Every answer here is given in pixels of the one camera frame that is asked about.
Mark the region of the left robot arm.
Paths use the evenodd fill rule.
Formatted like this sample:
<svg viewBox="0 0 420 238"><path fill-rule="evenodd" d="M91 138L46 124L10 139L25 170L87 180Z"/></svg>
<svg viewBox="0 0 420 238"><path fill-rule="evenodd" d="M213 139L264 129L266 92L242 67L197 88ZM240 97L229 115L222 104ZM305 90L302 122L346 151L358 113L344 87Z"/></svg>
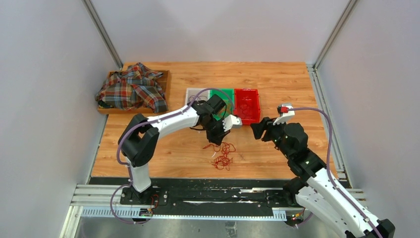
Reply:
<svg viewBox="0 0 420 238"><path fill-rule="evenodd" d="M207 101L191 101L182 108L155 117L135 115L118 141L117 161L128 167L129 187L133 188L133 199L140 205L148 204L152 198L149 161L157 143L176 131L201 126L209 143L221 145L232 128L242 125L235 115L220 119L215 116L225 107L225 102L213 95Z"/></svg>

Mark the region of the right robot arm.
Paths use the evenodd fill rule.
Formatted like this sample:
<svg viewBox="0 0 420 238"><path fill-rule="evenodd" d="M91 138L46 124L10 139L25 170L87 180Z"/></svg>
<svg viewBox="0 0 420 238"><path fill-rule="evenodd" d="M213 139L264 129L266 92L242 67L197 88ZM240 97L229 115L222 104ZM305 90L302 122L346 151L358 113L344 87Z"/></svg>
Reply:
<svg viewBox="0 0 420 238"><path fill-rule="evenodd" d="M341 238L392 238L395 226L361 205L333 176L327 164L308 148L300 123L275 124L270 118L251 124L255 139L274 143L296 175L284 185L283 200L308 209Z"/></svg>

